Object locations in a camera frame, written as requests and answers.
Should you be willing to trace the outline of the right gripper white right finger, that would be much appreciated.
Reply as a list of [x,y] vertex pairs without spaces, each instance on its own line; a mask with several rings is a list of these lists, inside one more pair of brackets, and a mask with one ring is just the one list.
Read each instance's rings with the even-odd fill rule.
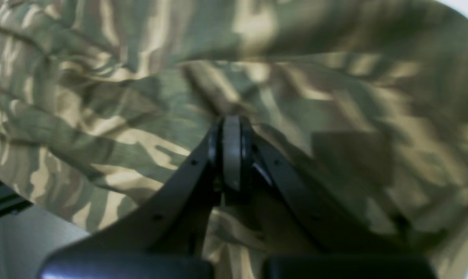
[[319,183],[294,166],[241,116],[223,119],[226,205],[262,223],[269,257],[262,279],[435,279],[430,263],[370,232]]

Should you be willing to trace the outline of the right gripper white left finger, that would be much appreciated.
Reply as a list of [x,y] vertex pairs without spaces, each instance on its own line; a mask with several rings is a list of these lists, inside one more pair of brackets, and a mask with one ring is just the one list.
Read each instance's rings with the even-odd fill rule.
[[213,279],[201,258],[212,208],[217,120],[199,146],[143,205],[106,229],[46,258],[39,279]]

